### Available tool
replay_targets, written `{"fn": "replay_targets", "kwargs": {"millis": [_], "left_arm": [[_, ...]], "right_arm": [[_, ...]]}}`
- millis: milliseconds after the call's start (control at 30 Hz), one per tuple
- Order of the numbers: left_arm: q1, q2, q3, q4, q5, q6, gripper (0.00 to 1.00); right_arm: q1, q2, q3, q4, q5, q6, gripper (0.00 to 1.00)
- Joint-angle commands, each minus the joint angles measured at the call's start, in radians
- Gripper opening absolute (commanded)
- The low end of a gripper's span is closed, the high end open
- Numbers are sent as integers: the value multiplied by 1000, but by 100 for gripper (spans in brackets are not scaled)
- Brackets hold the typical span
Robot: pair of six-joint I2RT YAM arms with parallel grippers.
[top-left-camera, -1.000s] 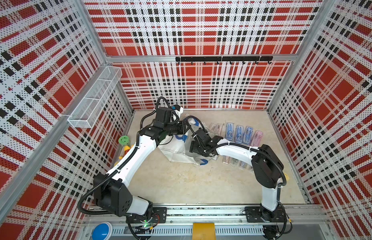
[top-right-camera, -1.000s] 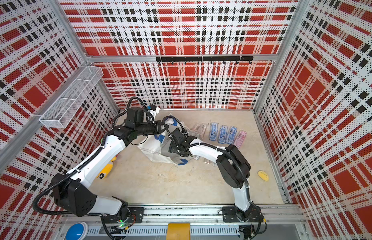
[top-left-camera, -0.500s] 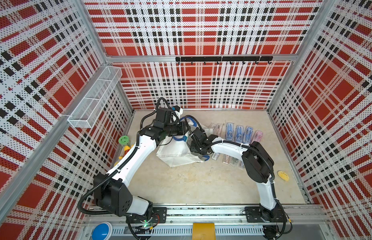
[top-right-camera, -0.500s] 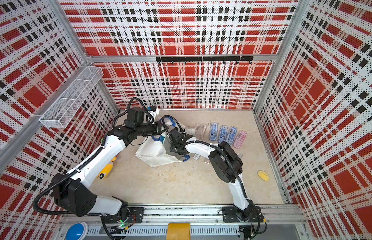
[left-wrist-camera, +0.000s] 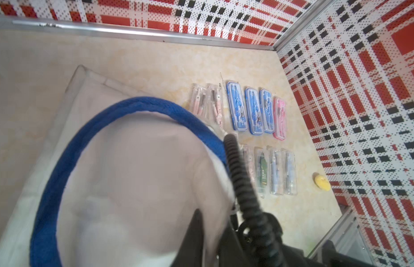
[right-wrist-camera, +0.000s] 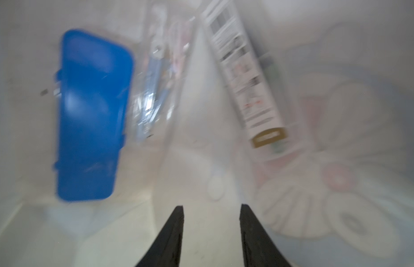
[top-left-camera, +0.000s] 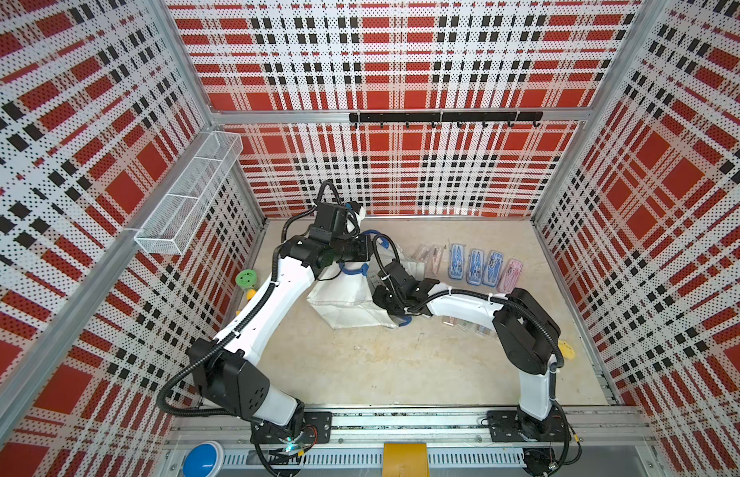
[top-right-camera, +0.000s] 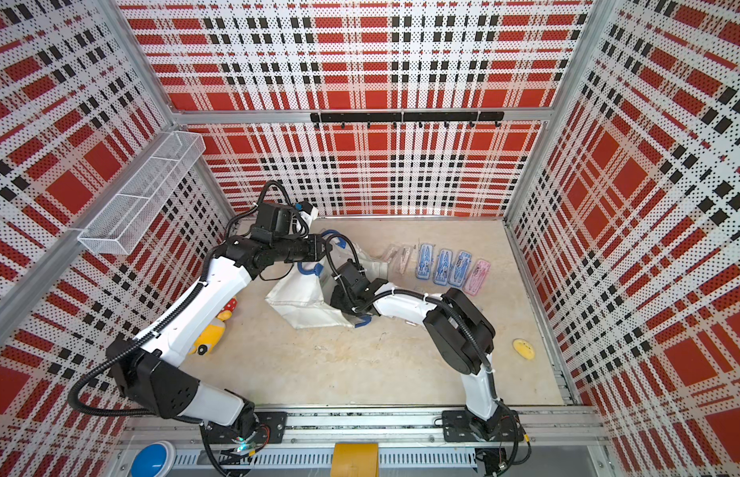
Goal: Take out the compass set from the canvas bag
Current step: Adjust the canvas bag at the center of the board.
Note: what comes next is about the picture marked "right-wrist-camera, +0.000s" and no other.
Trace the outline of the solid blue compass case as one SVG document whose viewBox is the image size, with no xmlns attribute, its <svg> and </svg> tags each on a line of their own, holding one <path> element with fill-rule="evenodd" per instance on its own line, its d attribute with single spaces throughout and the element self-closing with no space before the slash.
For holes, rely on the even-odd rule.
<svg viewBox="0 0 414 267">
<path fill-rule="evenodd" d="M 88 31 L 61 40 L 56 192 L 61 200 L 91 201 L 114 191 L 134 58 L 124 46 Z"/>
</svg>

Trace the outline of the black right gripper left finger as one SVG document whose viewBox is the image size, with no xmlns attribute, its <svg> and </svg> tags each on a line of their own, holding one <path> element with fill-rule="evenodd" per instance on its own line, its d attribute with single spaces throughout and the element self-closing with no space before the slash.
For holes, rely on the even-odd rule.
<svg viewBox="0 0 414 267">
<path fill-rule="evenodd" d="M 178 267 L 184 230 L 183 206 L 176 206 L 136 267 Z"/>
</svg>

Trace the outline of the clear case blue compass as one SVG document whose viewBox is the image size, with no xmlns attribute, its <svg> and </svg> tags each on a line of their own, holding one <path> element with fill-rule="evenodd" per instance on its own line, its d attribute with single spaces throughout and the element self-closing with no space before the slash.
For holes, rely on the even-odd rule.
<svg viewBox="0 0 414 267">
<path fill-rule="evenodd" d="M 133 102 L 132 135 L 143 142 L 152 135 L 161 108 L 168 97 L 173 79 L 173 42 L 170 35 L 169 6 L 150 3 L 144 20 L 143 40 L 138 52 L 138 73 Z"/>
</svg>

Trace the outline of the white canvas bag blue handles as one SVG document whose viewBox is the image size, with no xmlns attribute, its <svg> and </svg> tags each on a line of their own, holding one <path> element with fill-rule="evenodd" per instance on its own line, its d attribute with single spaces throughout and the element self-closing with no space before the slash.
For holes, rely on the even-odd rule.
<svg viewBox="0 0 414 267">
<path fill-rule="evenodd" d="M 150 3 L 173 79 L 133 139 Z M 208 1 L 0 1 L 0 267 L 133 267 L 176 206 L 180 264 L 241 267 L 248 204 L 293 267 L 414 267 L 414 1 L 233 1 L 275 65 L 300 151 L 256 161 L 201 19 Z M 56 192 L 61 40 L 126 47 L 135 71 L 112 195 Z"/>
</svg>

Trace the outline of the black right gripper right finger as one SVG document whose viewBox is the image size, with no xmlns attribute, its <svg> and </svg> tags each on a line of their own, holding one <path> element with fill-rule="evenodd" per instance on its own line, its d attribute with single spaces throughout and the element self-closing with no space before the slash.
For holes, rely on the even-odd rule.
<svg viewBox="0 0 414 267">
<path fill-rule="evenodd" d="M 241 205 L 239 220 L 245 267 L 291 267 L 249 205 Z"/>
</svg>

